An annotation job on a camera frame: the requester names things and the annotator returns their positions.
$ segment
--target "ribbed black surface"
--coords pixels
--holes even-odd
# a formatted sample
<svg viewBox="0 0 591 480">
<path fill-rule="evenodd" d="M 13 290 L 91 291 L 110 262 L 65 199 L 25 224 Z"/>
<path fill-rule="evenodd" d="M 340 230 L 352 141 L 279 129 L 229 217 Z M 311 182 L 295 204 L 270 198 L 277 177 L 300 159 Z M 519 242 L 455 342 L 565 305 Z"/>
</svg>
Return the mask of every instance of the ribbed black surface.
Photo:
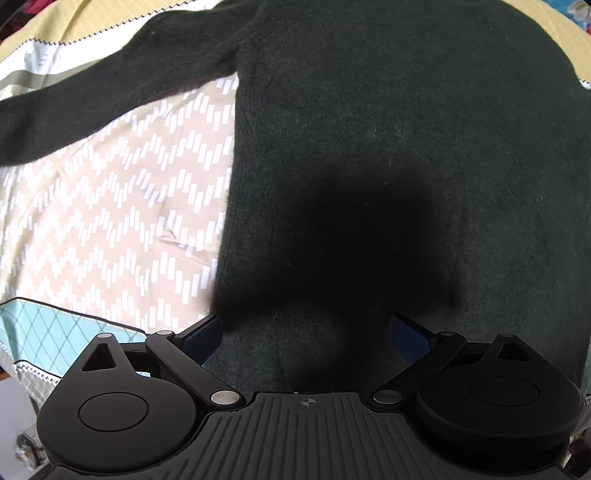
<svg viewBox="0 0 591 480">
<path fill-rule="evenodd" d="M 49 480 L 78 475 L 57 468 Z M 484 480 L 419 441 L 403 416 L 374 413 L 356 394 L 258 394 L 235 412 L 211 415 L 194 442 L 168 462 L 113 480 Z M 567 480 L 554 468 L 523 480 Z"/>
</svg>

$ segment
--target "knit fabric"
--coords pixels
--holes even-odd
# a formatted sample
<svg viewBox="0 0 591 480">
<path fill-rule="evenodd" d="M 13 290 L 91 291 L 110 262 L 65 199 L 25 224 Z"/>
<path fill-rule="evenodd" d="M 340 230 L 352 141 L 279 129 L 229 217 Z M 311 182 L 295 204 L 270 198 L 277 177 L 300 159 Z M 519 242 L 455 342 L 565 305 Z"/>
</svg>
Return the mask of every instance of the knit fabric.
<svg viewBox="0 0 591 480">
<path fill-rule="evenodd" d="M 589 344 L 588 92 L 499 0 L 251 0 L 167 12 L 0 102 L 3 164 L 238 71 L 206 366 L 245 394 L 377 387 L 384 319 L 512 332 L 579 383 Z"/>
</svg>

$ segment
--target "gray fabric stripe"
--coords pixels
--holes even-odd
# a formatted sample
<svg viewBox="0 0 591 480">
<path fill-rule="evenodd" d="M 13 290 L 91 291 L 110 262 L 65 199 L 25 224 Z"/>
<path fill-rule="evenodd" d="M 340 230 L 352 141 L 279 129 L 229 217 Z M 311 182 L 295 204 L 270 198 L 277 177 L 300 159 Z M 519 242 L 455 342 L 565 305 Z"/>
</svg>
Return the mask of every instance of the gray fabric stripe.
<svg viewBox="0 0 591 480">
<path fill-rule="evenodd" d="M 10 73 L 0 80 L 0 90 L 7 87 L 8 85 L 20 85 L 33 90 L 39 90 L 40 88 L 49 87 L 54 83 L 61 82 L 63 79 L 71 77 L 82 70 L 86 70 L 88 67 L 94 65 L 97 61 L 98 60 L 91 61 L 74 67 L 73 69 L 66 70 L 65 72 L 56 73 L 53 75 L 41 75 L 39 73 L 31 73 L 26 70 L 16 70 L 15 72 Z"/>
</svg>

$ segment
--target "black robotic base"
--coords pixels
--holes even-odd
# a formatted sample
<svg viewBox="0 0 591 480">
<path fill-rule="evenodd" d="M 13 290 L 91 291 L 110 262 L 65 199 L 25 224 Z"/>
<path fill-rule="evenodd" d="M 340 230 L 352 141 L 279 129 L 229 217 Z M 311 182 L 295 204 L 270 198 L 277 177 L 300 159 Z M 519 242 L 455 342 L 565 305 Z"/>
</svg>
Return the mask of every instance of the black robotic base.
<svg viewBox="0 0 591 480">
<path fill-rule="evenodd" d="M 400 315 L 390 327 L 412 364 L 374 392 L 249 403 L 201 367 L 222 339 L 216 316 L 144 343 L 100 333 L 40 411 L 49 480 L 571 478 L 560 464 L 582 396 L 528 345 Z"/>
</svg>

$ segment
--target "sweater sleeve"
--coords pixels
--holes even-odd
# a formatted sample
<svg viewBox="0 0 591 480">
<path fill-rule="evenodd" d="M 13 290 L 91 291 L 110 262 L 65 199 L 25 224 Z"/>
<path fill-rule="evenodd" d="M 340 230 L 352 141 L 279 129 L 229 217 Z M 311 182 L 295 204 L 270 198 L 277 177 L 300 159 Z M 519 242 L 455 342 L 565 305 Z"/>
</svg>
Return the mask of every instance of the sweater sleeve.
<svg viewBox="0 0 591 480">
<path fill-rule="evenodd" d="M 161 13 L 88 69 L 0 102 L 0 166 L 37 160 L 175 88 L 231 73 L 261 1 Z"/>
</svg>

